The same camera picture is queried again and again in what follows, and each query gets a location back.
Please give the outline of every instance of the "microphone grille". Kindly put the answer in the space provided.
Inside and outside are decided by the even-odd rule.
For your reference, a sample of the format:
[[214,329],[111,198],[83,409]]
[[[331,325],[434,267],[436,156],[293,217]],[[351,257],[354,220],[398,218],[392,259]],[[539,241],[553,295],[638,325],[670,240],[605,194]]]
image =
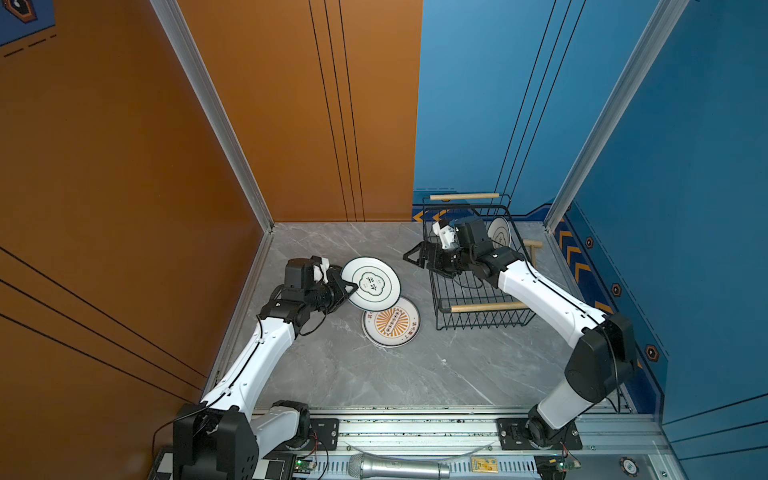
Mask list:
[[346,472],[350,477],[362,478],[362,453],[349,457],[349,465]]

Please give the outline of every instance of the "wooden handle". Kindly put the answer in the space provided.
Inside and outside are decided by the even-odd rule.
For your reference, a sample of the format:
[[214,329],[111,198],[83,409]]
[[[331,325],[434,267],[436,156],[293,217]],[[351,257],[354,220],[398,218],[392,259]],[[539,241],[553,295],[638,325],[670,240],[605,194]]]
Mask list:
[[451,194],[451,195],[430,195],[430,200],[474,200],[476,198],[498,198],[498,194]]
[[523,302],[476,303],[475,305],[451,305],[451,313],[493,312],[496,310],[523,310],[528,308]]
[[539,240],[523,240],[523,245],[526,247],[542,248],[544,246],[544,242]]

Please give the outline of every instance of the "dish rack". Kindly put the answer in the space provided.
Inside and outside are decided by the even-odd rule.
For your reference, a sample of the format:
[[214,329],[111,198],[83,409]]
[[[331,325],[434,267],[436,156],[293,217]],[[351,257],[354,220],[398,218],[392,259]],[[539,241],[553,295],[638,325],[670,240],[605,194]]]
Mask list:
[[[469,203],[477,199],[490,199],[491,202]],[[428,203],[428,200],[439,202]],[[504,217],[511,227],[509,246],[525,255],[525,258],[530,261],[530,255],[509,209],[503,205],[508,200],[508,195],[500,194],[452,194],[424,197],[422,214],[424,241],[440,244],[440,239],[432,232],[432,225],[441,219],[456,220],[475,215],[484,220],[487,229],[495,218]],[[432,286],[437,330],[526,326],[535,315],[514,297],[480,280],[472,272],[463,272],[449,279],[430,270],[429,282]],[[490,310],[503,307],[506,309]]]

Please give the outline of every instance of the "silver microphone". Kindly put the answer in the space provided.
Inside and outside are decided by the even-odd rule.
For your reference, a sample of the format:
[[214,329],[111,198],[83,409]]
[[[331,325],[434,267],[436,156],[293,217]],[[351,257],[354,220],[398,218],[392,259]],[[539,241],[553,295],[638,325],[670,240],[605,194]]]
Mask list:
[[347,473],[354,478],[397,477],[441,480],[441,478],[451,476],[448,466],[442,463],[400,460],[370,455],[369,453],[352,455],[349,459]]

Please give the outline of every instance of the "plate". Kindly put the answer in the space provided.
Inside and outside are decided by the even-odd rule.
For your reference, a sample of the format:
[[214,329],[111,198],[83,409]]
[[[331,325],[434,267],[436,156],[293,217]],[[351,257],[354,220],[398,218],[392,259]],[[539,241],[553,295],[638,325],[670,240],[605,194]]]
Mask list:
[[496,248],[510,247],[511,242],[511,228],[509,222],[503,218],[495,218],[490,225],[488,225],[488,236],[493,240],[493,245]]
[[420,326],[419,310],[402,296],[390,309],[362,315],[362,331],[368,339],[388,349],[410,342]]
[[341,277],[359,287],[349,297],[352,305],[359,309],[382,312],[392,308],[400,298],[400,279],[392,267],[378,258],[351,260],[341,271]]

